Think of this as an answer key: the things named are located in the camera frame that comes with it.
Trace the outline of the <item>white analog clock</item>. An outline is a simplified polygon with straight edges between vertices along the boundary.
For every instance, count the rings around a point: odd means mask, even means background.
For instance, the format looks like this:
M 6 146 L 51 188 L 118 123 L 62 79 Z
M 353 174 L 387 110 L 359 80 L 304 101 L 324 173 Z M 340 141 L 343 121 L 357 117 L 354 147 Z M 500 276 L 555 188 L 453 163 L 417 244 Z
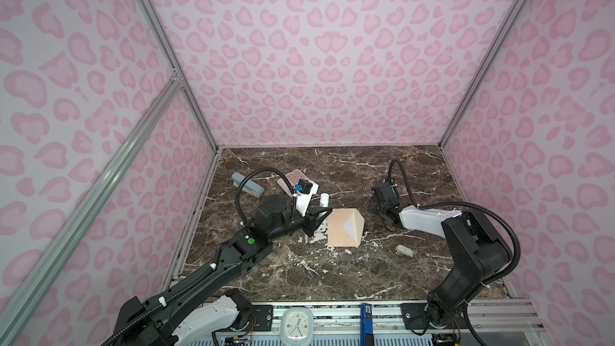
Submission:
M 306 307 L 287 309 L 280 321 L 280 338 L 286 346 L 308 346 L 314 337 L 314 316 Z

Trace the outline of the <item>small beige eraser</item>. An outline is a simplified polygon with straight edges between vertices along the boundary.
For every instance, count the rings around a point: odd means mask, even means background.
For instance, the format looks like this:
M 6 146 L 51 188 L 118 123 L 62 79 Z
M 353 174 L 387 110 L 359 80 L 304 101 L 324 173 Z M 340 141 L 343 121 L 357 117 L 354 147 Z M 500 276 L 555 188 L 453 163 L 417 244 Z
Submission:
M 396 254 L 400 256 L 405 256 L 409 258 L 413 258 L 414 256 L 414 251 L 411 250 L 411 248 L 408 248 L 401 244 L 396 246 L 395 251 L 396 251 Z

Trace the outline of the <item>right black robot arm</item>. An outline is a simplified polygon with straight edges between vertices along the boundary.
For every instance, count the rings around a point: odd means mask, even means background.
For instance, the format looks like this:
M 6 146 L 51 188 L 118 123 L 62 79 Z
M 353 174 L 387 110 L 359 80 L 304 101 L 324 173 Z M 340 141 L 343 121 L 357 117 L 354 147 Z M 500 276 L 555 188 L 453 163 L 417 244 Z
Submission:
M 423 335 L 442 328 L 468 311 L 471 301 L 491 283 L 514 271 L 521 260 L 521 243 L 503 218 L 488 208 L 464 201 L 420 204 L 400 160 L 389 163 L 382 184 L 372 188 L 369 211 L 385 227 L 426 232 L 446 240 L 453 259 L 448 275 L 428 293 L 420 314 L 408 317 Z

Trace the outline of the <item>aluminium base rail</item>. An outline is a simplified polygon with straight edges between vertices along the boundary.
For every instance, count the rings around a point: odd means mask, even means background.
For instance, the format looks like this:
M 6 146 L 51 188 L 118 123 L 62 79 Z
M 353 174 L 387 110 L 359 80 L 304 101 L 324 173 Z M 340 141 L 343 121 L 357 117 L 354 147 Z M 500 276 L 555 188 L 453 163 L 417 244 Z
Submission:
M 306 307 L 314 316 L 311 345 L 360 345 L 360 306 L 373 306 L 376 345 L 475 345 L 477 333 L 488 345 L 548 345 L 546 329 L 527 300 L 478 300 L 469 315 L 459 315 L 451 324 L 430 327 L 423 335 L 418 323 L 408 317 L 420 314 L 423 301 L 304 301 L 255 302 L 249 332 L 220 330 L 189 345 L 283 345 L 280 321 L 287 309 Z

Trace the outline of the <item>peach paper envelope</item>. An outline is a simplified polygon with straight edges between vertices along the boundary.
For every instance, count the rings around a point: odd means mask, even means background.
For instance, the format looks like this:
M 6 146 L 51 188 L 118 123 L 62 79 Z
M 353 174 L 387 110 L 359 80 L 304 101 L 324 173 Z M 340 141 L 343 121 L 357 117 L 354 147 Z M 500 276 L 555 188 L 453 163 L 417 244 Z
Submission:
M 363 238 L 365 218 L 355 208 L 337 208 L 326 219 L 327 245 L 332 248 L 358 248 Z

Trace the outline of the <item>green bordered floral letter card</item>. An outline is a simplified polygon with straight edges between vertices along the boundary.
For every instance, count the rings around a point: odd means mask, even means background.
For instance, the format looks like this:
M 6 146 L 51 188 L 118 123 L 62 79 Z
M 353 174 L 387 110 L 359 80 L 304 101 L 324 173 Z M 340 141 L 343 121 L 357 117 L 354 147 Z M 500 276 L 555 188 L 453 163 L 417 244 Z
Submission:
M 359 242 L 363 235 L 364 226 L 365 219 L 361 215 L 352 215 L 346 219 L 342 228 L 351 238 Z

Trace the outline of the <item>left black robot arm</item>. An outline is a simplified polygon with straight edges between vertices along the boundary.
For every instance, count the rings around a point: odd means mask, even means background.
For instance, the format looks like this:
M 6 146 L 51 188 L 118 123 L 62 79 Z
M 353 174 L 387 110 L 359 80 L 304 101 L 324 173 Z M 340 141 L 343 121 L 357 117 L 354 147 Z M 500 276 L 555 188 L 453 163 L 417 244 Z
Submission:
M 133 297 L 126 302 L 106 345 L 189 345 L 220 330 L 254 329 L 251 302 L 239 290 L 231 289 L 212 303 L 208 298 L 271 254 L 275 240 L 297 231 L 312 236 L 332 213 L 328 195 L 312 203 L 316 185 L 306 179 L 293 185 L 283 172 L 275 168 L 269 172 L 280 176 L 290 193 L 265 197 L 253 219 L 248 219 L 241 207 L 241 193 L 263 170 L 246 176 L 234 199 L 241 229 L 189 277 L 146 301 Z

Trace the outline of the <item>pink calculator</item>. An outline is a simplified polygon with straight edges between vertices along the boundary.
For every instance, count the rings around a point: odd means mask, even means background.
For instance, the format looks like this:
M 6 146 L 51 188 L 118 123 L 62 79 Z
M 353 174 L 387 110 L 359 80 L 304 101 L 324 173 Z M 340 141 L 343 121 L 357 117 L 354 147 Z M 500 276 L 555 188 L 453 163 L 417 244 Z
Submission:
M 288 179 L 291 186 L 296 186 L 301 179 L 308 179 L 306 174 L 304 174 L 300 169 L 290 171 L 288 174 L 285 175 L 285 177 Z M 276 182 L 286 195 L 291 196 L 291 190 L 287 187 L 287 184 L 282 178 L 277 179 Z

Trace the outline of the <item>grey blue stapler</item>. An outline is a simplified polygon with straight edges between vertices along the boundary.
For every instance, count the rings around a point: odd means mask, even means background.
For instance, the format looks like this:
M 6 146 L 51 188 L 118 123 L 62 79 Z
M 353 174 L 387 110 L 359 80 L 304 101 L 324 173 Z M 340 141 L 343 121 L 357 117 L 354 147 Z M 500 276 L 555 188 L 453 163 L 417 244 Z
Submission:
M 238 187 L 244 180 L 245 176 L 235 172 L 232 174 L 232 182 L 235 187 Z M 242 189 L 243 192 L 248 193 L 256 198 L 260 198 L 264 194 L 264 188 L 252 180 L 246 182 Z

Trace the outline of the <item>white glue stick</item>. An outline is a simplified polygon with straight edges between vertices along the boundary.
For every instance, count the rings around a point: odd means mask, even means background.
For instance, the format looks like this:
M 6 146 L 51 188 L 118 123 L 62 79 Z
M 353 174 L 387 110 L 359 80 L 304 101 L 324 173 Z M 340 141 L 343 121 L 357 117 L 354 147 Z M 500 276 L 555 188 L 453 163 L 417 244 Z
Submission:
M 320 195 L 319 205 L 322 208 L 328 208 L 329 207 L 329 202 L 330 202 L 330 195 L 328 195 L 328 193 L 322 193 Z

